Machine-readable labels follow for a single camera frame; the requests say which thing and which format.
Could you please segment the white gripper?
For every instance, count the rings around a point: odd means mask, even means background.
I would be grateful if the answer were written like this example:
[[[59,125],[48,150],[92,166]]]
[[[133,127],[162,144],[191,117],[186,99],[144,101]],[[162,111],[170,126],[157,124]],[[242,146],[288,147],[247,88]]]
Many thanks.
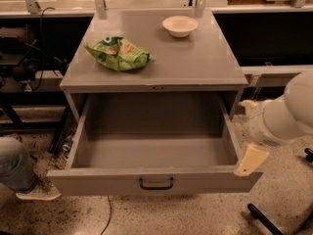
[[[246,115],[250,114],[247,130],[255,143],[244,143],[237,154],[234,174],[249,176],[267,160],[270,154],[269,149],[261,145],[269,147],[288,145],[294,139],[301,137],[303,131],[288,110],[283,97],[265,100],[260,104],[252,100],[243,100],[240,105],[245,109]]]

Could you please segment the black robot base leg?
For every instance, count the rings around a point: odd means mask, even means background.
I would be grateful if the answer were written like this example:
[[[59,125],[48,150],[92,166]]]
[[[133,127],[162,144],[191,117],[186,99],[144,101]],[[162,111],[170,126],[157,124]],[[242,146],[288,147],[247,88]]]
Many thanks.
[[[284,235],[254,204],[248,204],[250,215],[259,220],[272,235]]]

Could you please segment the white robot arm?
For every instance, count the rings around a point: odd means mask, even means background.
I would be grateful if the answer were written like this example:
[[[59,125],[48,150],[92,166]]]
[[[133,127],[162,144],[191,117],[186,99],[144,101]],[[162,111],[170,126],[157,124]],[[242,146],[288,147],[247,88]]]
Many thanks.
[[[275,100],[243,100],[241,105],[247,115],[247,142],[234,173],[248,176],[265,162],[272,149],[313,133],[313,71],[295,76]]]

